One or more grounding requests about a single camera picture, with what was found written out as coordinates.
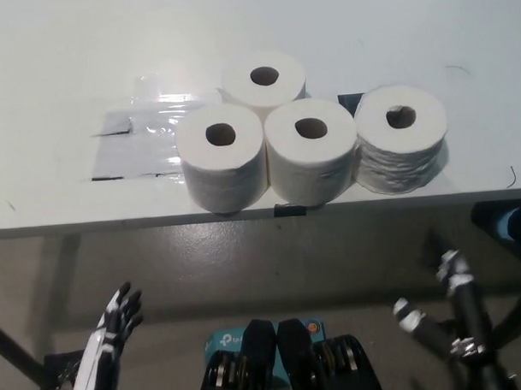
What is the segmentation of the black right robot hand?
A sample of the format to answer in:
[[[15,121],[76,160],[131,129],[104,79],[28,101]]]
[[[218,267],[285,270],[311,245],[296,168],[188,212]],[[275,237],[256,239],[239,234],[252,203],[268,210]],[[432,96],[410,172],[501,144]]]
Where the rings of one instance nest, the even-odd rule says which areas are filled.
[[[436,277],[452,303],[454,333],[448,333],[432,316],[414,307],[406,298],[399,298],[393,307],[401,329],[440,359],[457,358],[469,363],[494,361],[496,348],[491,321],[461,251],[448,250],[441,256]]]

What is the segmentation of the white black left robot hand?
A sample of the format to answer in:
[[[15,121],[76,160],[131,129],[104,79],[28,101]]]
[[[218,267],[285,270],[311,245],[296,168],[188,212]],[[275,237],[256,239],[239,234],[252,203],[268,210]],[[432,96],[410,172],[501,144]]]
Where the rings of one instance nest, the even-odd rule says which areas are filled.
[[[89,336],[73,390],[117,390],[120,361],[130,334],[142,323],[141,291],[126,282],[114,293]]]

